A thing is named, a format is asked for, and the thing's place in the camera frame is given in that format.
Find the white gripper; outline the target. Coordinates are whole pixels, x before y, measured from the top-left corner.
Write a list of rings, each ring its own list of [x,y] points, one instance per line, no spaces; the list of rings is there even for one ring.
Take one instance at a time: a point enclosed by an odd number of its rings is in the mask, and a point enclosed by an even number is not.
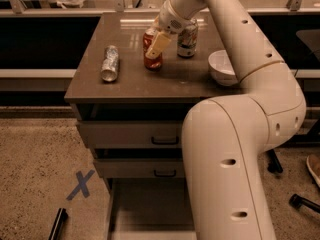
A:
[[[197,10],[188,6],[182,0],[177,4],[166,0],[154,20],[158,30],[146,30],[144,33],[144,55],[148,59],[158,58],[171,42],[172,34],[181,33],[188,25]]]

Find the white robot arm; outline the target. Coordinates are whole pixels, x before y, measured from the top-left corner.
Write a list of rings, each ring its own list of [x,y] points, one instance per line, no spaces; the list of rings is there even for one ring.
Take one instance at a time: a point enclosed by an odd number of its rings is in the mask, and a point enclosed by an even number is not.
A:
[[[146,53],[156,58],[208,9],[240,86],[188,112],[182,154],[197,240],[276,240],[257,157],[301,127],[306,102],[283,58],[238,0],[167,0]]]

